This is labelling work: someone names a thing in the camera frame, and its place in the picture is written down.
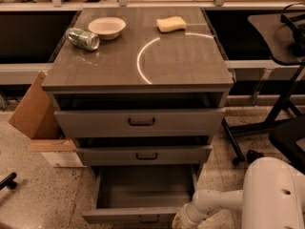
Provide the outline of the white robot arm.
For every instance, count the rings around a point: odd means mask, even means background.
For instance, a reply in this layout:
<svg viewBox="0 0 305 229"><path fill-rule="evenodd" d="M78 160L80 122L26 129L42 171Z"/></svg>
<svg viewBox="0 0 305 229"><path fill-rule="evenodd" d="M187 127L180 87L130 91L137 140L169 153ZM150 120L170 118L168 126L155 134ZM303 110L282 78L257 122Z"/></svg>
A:
<svg viewBox="0 0 305 229"><path fill-rule="evenodd" d="M242 189L195 191L172 229L197 229L222 209L241 211L242 229L305 229L305 175L277 158L259 158L247 169Z"/></svg>

